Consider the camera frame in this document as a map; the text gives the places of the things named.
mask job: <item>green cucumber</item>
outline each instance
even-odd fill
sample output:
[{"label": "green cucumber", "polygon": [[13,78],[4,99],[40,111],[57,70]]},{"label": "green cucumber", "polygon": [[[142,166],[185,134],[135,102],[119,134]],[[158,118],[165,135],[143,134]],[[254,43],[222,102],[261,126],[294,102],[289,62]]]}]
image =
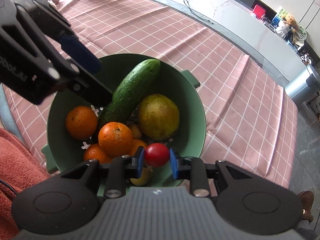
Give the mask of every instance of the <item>green cucumber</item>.
[{"label": "green cucumber", "polygon": [[127,123],[128,118],[145,97],[148,86],[159,76],[160,61],[147,59],[134,67],[112,95],[112,102],[103,109],[97,132],[108,122]]}]

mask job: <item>trash can lid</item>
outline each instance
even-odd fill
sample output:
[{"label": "trash can lid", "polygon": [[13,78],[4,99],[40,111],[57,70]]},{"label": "trash can lid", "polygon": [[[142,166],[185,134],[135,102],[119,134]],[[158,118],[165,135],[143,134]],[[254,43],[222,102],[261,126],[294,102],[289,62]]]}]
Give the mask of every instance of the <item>trash can lid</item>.
[{"label": "trash can lid", "polygon": [[310,75],[313,74],[313,76],[316,78],[316,85],[320,89],[320,77],[319,77],[318,73],[316,72],[315,68],[311,64],[308,64],[307,70]]}]

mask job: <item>red tomato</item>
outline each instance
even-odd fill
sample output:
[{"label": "red tomato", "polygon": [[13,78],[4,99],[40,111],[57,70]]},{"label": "red tomato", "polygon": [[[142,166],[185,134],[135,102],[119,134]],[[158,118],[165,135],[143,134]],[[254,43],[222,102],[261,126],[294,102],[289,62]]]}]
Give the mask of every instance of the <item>red tomato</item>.
[{"label": "red tomato", "polygon": [[165,145],[161,143],[153,143],[146,148],[144,156],[146,162],[156,168],[161,167],[168,162],[170,153]]}]

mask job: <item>white logo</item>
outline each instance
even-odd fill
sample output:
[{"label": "white logo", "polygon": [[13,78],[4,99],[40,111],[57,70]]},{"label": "white logo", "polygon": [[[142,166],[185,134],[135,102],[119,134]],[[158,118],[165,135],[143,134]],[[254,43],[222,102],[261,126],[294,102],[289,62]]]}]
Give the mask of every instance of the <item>white logo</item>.
[{"label": "white logo", "polygon": [[5,67],[9,72],[11,72],[16,77],[20,78],[21,81],[26,82],[28,76],[25,75],[22,71],[17,70],[15,66],[12,66],[10,63],[8,63],[6,58],[0,56],[0,65]]},{"label": "white logo", "polygon": [[160,195],[161,193],[162,193],[162,190],[160,190],[160,189],[154,189],[153,191],[152,191],[152,193],[153,194],[155,194],[155,195]]}]

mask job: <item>trash can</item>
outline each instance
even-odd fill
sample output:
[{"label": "trash can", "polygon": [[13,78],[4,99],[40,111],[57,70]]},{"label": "trash can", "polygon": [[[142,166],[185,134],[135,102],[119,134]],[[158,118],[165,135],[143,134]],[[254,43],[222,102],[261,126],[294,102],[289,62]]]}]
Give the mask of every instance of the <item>trash can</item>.
[{"label": "trash can", "polygon": [[320,90],[320,77],[312,65],[307,65],[294,80],[284,87],[292,101],[299,105]]}]

